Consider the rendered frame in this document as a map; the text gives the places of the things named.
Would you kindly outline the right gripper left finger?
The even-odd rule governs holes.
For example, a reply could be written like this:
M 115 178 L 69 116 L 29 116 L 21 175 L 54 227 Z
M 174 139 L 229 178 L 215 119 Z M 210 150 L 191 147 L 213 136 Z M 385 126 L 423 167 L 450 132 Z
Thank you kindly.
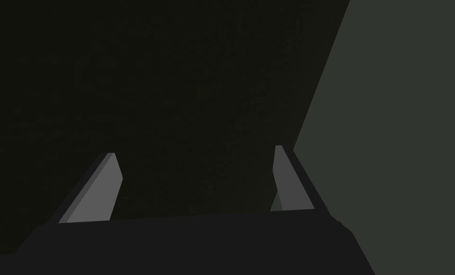
M 122 181 L 123 176 L 116 154 L 100 154 L 48 223 L 110 220 Z

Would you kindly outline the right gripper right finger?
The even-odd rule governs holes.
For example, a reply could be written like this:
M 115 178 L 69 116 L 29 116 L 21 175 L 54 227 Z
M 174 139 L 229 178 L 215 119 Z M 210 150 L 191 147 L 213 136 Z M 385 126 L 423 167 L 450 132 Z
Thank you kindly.
M 272 171 L 276 185 L 272 211 L 316 210 L 329 213 L 291 147 L 275 146 Z

